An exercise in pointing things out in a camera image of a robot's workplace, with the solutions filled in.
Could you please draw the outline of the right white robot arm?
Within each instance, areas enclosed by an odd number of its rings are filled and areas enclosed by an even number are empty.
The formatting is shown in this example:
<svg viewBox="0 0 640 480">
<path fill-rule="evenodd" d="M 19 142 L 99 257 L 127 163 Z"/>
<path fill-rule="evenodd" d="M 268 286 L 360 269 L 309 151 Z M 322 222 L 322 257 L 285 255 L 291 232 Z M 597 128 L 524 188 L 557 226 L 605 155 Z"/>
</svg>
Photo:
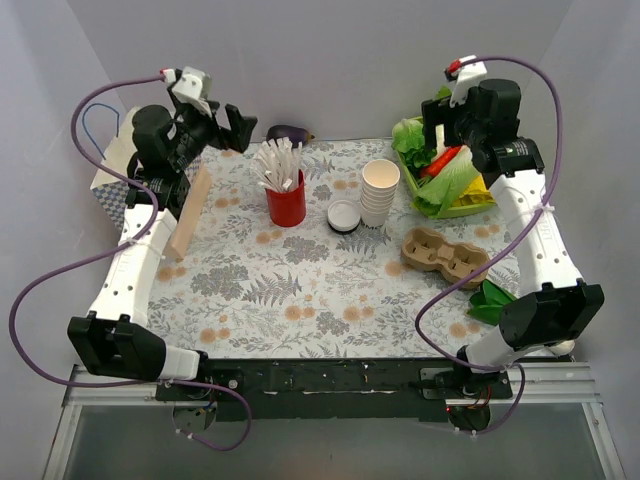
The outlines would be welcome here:
<svg viewBox="0 0 640 480">
<path fill-rule="evenodd" d="M 520 271 L 520 296 L 502 308 L 499 321 L 480 340 L 454 356 L 454 389 L 475 397 L 488 372 L 543 348 L 569 354 L 604 303 L 600 285 L 589 284 L 572 262 L 549 203 L 551 187 L 536 143 L 518 133 L 521 90 L 506 79 L 483 80 L 463 103 L 451 97 L 421 105 L 427 148 L 436 126 L 447 146 L 470 148 L 474 166 L 502 212 Z"/>
</svg>

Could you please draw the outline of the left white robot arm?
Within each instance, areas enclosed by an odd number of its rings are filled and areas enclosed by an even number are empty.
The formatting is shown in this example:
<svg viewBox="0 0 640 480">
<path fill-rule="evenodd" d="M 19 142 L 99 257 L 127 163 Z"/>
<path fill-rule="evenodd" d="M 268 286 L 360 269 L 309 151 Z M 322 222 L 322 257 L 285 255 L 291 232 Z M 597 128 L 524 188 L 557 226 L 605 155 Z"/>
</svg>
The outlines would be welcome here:
<svg viewBox="0 0 640 480">
<path fill-rule="evenodd" d="M 191 198 L 186 174 L 208 147 L 244 152 L 257 120 L 231 104 L 228 127 L 218 125 L 218 103 L 207 111 L 176 102 L 176 111 L 148 105 L 131 116 L 125 138 L 130 156 L 123 229 L 99 295 L 83 317 L 70 320 L 68 337 L 86 369 L 94 375 L 131 380 L 178 380 L 193 400 L 205 398 L 213 386 L 211 373 L 200 367 L 203 354 L 169 346 L 147 328 L 148 301 L 166 245 Z"/>
</svg>

